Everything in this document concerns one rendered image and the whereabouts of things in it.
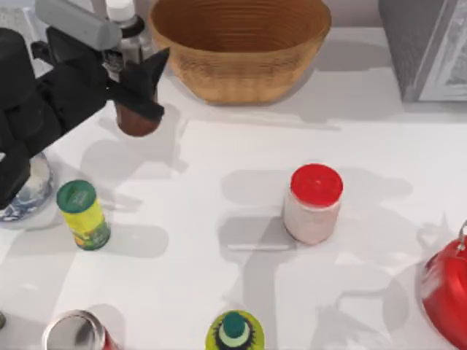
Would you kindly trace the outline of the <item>brown bottle with white cap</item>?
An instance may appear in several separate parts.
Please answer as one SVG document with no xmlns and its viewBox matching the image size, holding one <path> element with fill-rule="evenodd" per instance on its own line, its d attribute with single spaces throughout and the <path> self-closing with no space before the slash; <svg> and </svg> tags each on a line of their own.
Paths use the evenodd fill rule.
<svg viewBox="0 0 467 350">
<path fill-rule="evenodd" d="M 104 53 L 104 67 L 109 77 L 119 81 L 119 73 L 127 62 L 141 63 L 155 53 L 152 39 L 147 33 L 144 20 L 136 13 L 134 0 L 105 0 L 107 19 L 116 23 L 122 31 L 120 43 Z M 117 124 L 122 132 L 133 137 L 144 137 L 158 127 L 121 104 L 115 104 Z"/>
</svg>

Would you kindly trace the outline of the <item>pale grey rounded box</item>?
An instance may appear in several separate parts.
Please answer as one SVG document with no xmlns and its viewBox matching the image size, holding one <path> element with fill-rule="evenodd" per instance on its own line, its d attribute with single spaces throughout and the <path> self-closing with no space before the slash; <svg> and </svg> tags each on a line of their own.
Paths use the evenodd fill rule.
<svg viewBox="0 0 467 350">
<path fill-rule="evenodd" d="M 36 0 L 35 13 L 49 27 L 97 51 L 110 50 L 123 38 L 117 24 L 102 20 L 70 0 Z"/>
</svg>

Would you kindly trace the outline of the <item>woven brown basket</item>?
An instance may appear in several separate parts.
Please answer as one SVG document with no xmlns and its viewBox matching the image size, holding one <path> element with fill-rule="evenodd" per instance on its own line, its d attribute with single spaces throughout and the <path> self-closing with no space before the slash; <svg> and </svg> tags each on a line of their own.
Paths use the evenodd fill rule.
<svg viewBox="0 0 467 350">
<path fill-rule="evenodd" d="M 268 104 L 300 80 L 331 29 L 323 0 L 155 0 L 148 24 L 173 74 L 211 104 Z"/>
</svg>

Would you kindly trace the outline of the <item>blue and white bowl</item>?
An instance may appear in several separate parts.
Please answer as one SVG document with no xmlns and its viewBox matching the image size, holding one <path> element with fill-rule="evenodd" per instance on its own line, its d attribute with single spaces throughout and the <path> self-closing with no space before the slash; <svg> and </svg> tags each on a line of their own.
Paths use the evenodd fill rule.
<svg viewBox="0 0 467 350">
<path fill-rule="evenodd" d="M 0 210 L 0 223 L 18 222 L 35 214 L 47 202 L 54 188 L 54 174 L 46 154 L 31 160 L 31 175 L 12 202 Z"/>
</svg>

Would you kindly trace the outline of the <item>yellow can with green lid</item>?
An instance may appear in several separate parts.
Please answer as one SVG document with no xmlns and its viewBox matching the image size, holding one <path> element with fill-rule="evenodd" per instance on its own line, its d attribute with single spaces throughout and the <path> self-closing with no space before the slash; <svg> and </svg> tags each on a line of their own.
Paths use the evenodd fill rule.
<svg viewBox="0 0 467 350">
<path fill-rule="evenodd" d="M 79 248 L 95 251 L 109 241 L 111 230 L 90 182 L 75 179 L 63 184 L 56 203 Z"/>
</svg>

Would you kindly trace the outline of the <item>white jar with red lid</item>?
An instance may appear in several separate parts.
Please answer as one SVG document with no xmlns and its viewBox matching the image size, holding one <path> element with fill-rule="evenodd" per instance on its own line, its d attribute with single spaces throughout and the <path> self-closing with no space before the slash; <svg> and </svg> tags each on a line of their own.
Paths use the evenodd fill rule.
<svg viewBox="0 0 467 350">
<path fill-rule="evenodd" d="M 297 168 L 290 177 L 282 209 L 287 232 L 310 246 L 330 238 L 343 192 L 343 180 L 333 168 L 322 163 Z"/>
</svg>

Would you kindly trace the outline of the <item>red and silver can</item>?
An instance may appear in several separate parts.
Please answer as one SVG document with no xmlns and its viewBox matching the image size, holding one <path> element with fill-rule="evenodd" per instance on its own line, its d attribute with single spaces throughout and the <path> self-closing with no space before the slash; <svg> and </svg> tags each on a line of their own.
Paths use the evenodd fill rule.
<svg viewBox="0 0 467 350">
<path fill-rule="evenodd" d="M 120 350 L 120 347 L 94 314 L 71 310 L 46 326 L 42 350 Z"/>
</svg>

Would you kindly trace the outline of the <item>green bottle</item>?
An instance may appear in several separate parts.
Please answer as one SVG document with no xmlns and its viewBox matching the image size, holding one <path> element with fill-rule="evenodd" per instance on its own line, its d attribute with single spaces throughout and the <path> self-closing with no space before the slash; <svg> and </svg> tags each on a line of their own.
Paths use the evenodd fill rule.
<svg viewBox="0 0 467 350">
<path fill-rule="evenodd" d="M 243 310 L 226 311 L 210 325 L 205 350 L 265 350 L 260 322 Z"/>
</svg>

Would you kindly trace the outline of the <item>red kettle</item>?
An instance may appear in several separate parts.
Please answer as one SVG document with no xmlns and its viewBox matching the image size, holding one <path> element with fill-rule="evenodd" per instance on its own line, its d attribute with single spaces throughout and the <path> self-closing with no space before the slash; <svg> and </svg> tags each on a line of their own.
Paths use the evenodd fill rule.
<svg viewBox="0 0 467 350">
<path fill-rule="evenodd" d="M 467 220 L 458 237 L 425 264 L 420 299 L 439 334 L 458 350 L 467 350 Z"/>
</svg>

